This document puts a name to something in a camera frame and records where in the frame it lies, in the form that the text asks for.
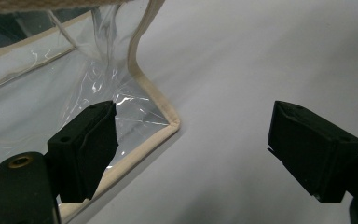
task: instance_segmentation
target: clear plastic bag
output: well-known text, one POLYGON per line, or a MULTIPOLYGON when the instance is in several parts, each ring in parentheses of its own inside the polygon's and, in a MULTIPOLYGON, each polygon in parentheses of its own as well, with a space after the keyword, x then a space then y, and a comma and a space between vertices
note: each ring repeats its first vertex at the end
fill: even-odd
POLYGON ((146 87, 131 54, 161 4, 139 0, 12 14, 26 37, 11 37, 10 45, 0 48, 0 162, 25 151, 46 153, 53 134, 88 105, 106 100, 117 106, 119 142, 108 169, 172 123, 158 141, 174 133, 174 111, 159 91, 146 87), (34 22, 21 22, 30 15, 34 22))

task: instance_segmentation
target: white table surface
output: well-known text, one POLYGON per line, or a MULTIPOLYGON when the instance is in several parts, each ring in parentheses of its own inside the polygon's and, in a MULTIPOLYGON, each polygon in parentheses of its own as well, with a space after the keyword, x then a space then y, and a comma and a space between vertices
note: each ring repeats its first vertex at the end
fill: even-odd
POLYGON ((182 128, 72 223, 350 223, 267 140, 275 100, 358 136, 358 1, 167 0, 138 56, 182 128))

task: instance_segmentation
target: beige binding edge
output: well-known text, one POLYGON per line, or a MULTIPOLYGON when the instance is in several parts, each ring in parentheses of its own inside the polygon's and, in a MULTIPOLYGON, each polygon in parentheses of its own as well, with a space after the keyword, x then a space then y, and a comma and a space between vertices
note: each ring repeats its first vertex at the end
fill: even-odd
MULTIPOLYGON (((144 141, 140 146, 133 150, 129 155, 119 161, 114 167, 107 170, 103 174, 103 179, 95 192, 94 198, 98 199, 107 190, 114 186, 123 176, 129 173, 139 162, 141 162, 147 155, 149 155, 158 145, 164 142, 168 137, 179 130, 180 120, 173 109, 172 105, 163 96, 163 94, 152 84, 152 82, 145 76, 136 61, 136 51, 138 49, 139 40, 142 34, 146 31, 152 20, 155 18, 164 0, 150 0, 147 10, 142 18, 135 35, 132 37, 128 54, 129 72, 144 91, 154 101, 158 109, 165 116, 169 125, 150 138, 144 141)), ((68 222, 76 214, 85 209, 90 204, 90 201, 83 203, 63 203, 60 206, 60 213, 62 222, 68 222)))

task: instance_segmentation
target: beige fabric trim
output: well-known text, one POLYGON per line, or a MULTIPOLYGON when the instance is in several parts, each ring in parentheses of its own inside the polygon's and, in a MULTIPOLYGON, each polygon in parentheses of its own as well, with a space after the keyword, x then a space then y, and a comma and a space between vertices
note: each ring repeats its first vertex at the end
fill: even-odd
POLYGON ((95 7, 121 4, 127 1, 129 0, 0 0, 0 14, 69 7, 95 7))
MULTIPOLYGON (((139 162, 141 162, 147 155, 149 155, 158 145, 163 143, 167 138, 176 133, 180 127, 180 120, 175 110, 162 95, 162 93, 150 82, 136 62, 136 51, 139 40, 142 34, 146 31, 152 20, 155 18, 164 0, 150 0, 147 10, 142 18, 137 32, 131 40, 129 48, 128 67, 130 74, 138 82, 138 84, 145 90, 145 92, 154 101, 158 109, 165 116, 170 123, 164 129, 153 134, 150 138, 144 141, 140 146, 133 150, 127 157, 119 161, 114 167, 107 170, 103 174, 103 179, 94 195, 94 199, 101 197, 107 190, 112 188, 121 178, 129 173, 139 162)), ((61 204, 60 213, 62 222, 68 222, 77 213, 85 209, 90 204, 90 201, 85 201, 81 204, 67 203, 61 204)))

